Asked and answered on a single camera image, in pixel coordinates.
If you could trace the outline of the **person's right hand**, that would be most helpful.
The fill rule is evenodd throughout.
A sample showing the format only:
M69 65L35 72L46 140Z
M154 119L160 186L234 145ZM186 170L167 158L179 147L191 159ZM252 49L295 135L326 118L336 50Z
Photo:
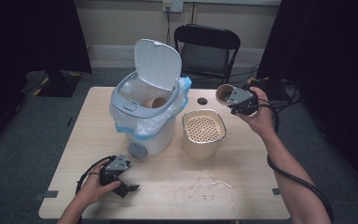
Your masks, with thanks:
M257 133L262 139L270 139L276 136L273 127L272 116L273 112L267 107L267 95L257 87L251 87L250 90L255 93L260 107L257 113L252 116L237 113L237 116L244 120L251 128L252 131Z

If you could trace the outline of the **white trash can lid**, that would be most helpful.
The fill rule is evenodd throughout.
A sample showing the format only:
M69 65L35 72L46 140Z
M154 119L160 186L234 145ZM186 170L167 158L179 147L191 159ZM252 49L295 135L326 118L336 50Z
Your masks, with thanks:
M171 91L182 71L182 60L176 49L151 39L141 39L134 47L138 77L156 88Z

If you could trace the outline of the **translucent blue-edged trash bag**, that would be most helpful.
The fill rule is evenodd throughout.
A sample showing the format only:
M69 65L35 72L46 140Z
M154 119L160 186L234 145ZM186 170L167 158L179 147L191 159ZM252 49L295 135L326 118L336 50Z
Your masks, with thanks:
M132 134L137 140L155 137L186 107L191 84L189 77L180 77L171 91L165 91L147 84L135 73L129 74L111 95L109 109L117 131ZM167 103L159 108L144 107L145 102L158 97Z

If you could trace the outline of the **grey trash can pedal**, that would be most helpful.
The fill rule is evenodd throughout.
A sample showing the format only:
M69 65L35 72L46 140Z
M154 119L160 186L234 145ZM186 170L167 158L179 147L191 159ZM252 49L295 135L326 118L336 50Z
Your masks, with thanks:
M128 147L129 153L136 158L144 158L147 155L147 149L137 143L131 142Z

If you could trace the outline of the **white pedal trash can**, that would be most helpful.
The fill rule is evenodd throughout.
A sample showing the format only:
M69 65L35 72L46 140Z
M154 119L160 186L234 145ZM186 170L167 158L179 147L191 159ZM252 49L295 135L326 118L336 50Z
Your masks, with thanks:
M170 119L158 135L148 140L137 140L132 134L124 134L130 143L134 142L144 146L147 149L147 155L157 155L168 146L173 138L175 118Z

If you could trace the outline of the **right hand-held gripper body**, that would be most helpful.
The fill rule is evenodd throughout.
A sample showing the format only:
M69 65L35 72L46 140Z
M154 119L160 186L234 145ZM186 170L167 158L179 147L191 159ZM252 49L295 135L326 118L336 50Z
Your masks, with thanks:
M257 96L249 90L235 88L231 94L231 105L237 105L241 111L240 114L251 116L258 109Z

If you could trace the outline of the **white strand scrap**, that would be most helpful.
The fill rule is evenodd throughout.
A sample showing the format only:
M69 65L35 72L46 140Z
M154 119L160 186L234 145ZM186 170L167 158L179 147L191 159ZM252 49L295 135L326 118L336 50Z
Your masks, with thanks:
M222 185L225 186L227 188L233 188L232 185L229 185L227 182L224 182L222 180L212 180L211 178L209 178L210 182L212 185Z

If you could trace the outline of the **scattered pale crumbs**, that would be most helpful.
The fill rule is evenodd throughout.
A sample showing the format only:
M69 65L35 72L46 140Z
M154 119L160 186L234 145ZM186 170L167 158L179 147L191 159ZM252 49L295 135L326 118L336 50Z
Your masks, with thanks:
M214 178L213 174L199 173L192 175L186 182L177 183L172 195L177 206L182 209L195 209L202 206L213 206L219 201L224 201L229 193L234 189L227 188L222 185L212 185L212 180L220 180Z

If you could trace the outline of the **black folding chair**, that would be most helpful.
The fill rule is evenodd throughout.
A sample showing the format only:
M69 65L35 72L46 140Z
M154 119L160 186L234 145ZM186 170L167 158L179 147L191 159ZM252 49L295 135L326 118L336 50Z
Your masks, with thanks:
M232 67L241 46L232 31L198 24L175 29L175 49L182 59L182 72L199 77L219 79L228 84Z

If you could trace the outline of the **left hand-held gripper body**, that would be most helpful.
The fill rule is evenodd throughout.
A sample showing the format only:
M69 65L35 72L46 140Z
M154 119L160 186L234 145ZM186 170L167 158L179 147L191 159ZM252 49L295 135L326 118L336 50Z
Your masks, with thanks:
M130 166L123 154L112 156L100 170L100 184L106 186L118 180L118 177L124 173Z

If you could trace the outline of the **black curtain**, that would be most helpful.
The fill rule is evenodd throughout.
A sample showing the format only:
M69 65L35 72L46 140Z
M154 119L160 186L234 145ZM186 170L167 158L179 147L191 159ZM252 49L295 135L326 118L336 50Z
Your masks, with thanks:
M32 71L91 72L76 0L0 0L0 132Z
M298 82L358 174L358 0L282 0L257 75Z

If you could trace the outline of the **beige strainer bucket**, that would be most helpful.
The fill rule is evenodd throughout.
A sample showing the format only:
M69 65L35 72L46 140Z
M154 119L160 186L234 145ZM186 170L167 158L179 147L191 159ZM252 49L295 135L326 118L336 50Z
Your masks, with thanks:
M212 157L227 134L224 121L212 109L185 113L182 126L182 148L188 156L199 160Z

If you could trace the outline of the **white wall socket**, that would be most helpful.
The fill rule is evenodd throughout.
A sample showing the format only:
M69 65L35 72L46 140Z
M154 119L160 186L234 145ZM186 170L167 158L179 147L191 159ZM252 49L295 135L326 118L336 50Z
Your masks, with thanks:
M184 3L177 0L164 0L162 2L162 9L164 12L182 13L184 9Z

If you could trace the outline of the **black stand base yellow tape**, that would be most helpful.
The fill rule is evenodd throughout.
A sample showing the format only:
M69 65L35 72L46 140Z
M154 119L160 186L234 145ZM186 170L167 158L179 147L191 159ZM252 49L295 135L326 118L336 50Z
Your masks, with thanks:
M268 78L255 79L253 77L248 79L248 84L253 87L261 89L270 101L288 101L289 95L283 87L281 82L274 82Z
M27 83L21 92L38 97L70 98L81 78L76 72L33 71L26 75Z

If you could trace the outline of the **person's left hand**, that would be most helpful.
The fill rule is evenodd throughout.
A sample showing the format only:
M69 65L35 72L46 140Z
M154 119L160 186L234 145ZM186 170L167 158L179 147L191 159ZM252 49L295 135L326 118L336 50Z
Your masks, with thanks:
M85 182L75 196L75 201L77 203L89 206L99 201L104 194L111 192L120 186L121 182L119 180L105 186L101 185L100 171L106 163L107 160L101 161L87 174Z

